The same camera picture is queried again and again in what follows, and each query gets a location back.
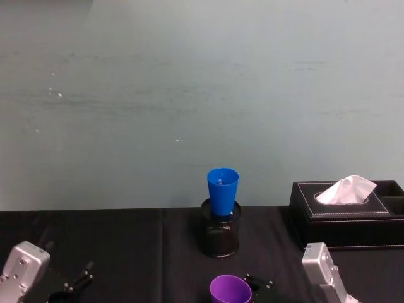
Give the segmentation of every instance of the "black mesh pen holder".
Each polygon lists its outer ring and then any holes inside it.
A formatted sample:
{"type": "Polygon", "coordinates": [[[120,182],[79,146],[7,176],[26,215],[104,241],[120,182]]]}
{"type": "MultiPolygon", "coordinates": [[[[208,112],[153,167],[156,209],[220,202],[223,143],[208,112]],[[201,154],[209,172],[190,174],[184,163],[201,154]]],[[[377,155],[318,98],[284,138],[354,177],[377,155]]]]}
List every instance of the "black mesh pen holder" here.
{"type": "Polygon", "coordinates": [[[233,255],[239,248],[239,219],[241,208],[234,202],[228,216],[216,216],[211,212],[209,199],[201,205],[199,240],[204,254],[213,258],[233,255]]]}

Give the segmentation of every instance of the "purple plastic cup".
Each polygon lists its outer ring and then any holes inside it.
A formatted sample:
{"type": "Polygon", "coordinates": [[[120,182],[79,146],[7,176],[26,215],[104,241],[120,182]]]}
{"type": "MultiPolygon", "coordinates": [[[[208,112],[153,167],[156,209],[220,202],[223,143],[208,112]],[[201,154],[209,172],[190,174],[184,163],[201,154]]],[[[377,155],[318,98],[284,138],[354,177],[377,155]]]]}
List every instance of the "purple plastic cup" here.
{"type": "Polygon", "coordinates": [[[210,283],[212,303],[249,303],[253,293],[250,286],[237,276],[217,276],[210,283]]]}

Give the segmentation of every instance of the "black table surface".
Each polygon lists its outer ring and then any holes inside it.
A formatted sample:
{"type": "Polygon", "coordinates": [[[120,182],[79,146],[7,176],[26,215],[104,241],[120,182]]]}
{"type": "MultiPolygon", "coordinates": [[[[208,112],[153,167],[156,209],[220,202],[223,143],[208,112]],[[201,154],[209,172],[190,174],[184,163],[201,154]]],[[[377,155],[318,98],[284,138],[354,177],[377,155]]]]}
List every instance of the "black table surface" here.
{"type": "MultiPolygon", "coordinates": [[[[0,266],[27,240],[55,245],[51,266],[75,277],[89,260],[95,279],[87,302],[210,302],[217,275],[273,280],[304,302],[326,302],[307,280],[286,206],[243,207],[240,249],[224,259],[203,255],[196,241],[198,208],[0,212],[0,266]]],[[[332,251],[348,293],[363,303],[404,302],[404,250],[332,251]]]]}

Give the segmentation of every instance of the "tissue box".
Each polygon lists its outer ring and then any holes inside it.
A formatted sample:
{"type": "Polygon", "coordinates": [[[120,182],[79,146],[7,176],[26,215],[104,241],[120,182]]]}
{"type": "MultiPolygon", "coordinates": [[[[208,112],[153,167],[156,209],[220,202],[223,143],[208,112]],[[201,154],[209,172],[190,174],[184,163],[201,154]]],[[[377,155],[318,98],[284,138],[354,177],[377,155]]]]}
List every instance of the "tissue box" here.
{"type": "Polygon", "coordinates": [[[289,213],[302,249],[311,242],[329,249],[404,247],[404,191],[396,181],[372,181],[377,186],[361,204],[318,202],[335,182],[293,183],[289,213]]]}

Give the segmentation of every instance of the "tissue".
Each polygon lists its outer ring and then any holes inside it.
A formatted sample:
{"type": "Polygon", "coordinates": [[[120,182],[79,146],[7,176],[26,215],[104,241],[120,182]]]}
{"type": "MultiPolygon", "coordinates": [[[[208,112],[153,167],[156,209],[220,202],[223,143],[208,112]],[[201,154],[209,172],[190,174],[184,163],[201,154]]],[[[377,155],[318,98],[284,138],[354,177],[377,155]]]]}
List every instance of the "tissue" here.
{"type": "Polygon", "coordinates": [[[376,184],[358,175],[339,180],[316,199],[322,204],[344,205],[363,203],[376,184]]]}

